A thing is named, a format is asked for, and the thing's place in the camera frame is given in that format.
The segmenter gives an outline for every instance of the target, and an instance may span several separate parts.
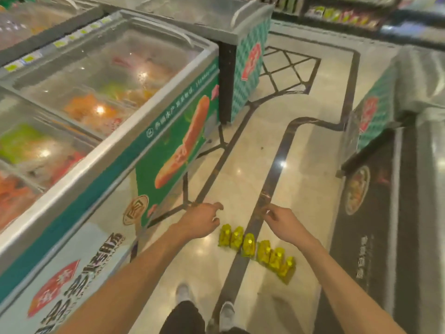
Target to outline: white sneaker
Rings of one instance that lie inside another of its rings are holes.
[[[190,286],[185,282],[182,282],[176,288],[176,305],[179,305],[183,301],[191,301],[193,304],[195,303]]]
[[[219,313],[219,331],[230,331],[233,327],[235,327],[234,319],[235,308],[230,301],[226,301],[221,307],[221,312]]]

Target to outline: person's left hand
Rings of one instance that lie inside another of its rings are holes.
[[[184,232],[188,240],[203,238],[219,226],[219,218],[216,218],[218,210],[224,210],[220,202],[214,204],[193,203],[187,208],[177,225],[180,226],[181,232]]]

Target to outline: marble floor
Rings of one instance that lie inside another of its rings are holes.
[[[243,226],[258,240],[296,257],[284,285],[255,262],[218,244],[219,230],[186,245],[156,287],[131,334],[158,333],[187,281],[204,320],[218,320],[225,300],[237,326],[252,334],[313,330],[320,286],[298,250],[277,239],[258,208],[272,201],[292,208],[329,248],[342,180],[335,174],[343,123],[387,67],[398,47],[273,22],[258,88],[234,123],[214,131],[183,182],[157,210],[139,251],[155,241],[191,201],[224,205],[221,224]]]

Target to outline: row of yellow packages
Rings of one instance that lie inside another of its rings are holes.
[[[289,284],[295,273],[295,258],[284,255],[284,248],[277,247],[273,250],[269,240],[255,241],[252,233],[244,236],[244,229],[238,226],[233,232],[229,224],[221,227],[218,246],[230,247],[235,251],[241,249],[241,255],[256,260],[264,267],[275,272],[285,283]]]

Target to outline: hand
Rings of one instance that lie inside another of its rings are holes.
[[[316,238],[300,223],[290,208],[268,204],[262,208],[264,220],[281,240],[298,247],[300,251],[310,246]]]
[[[219,218],[216,218],[218,210],[224,210],[220,202],[214,204],[194,203],[187,208],[187,212],[177,222],[177,225],[180,226],[181,232],[184,233],[188,241],[203,238],[219,226]]]

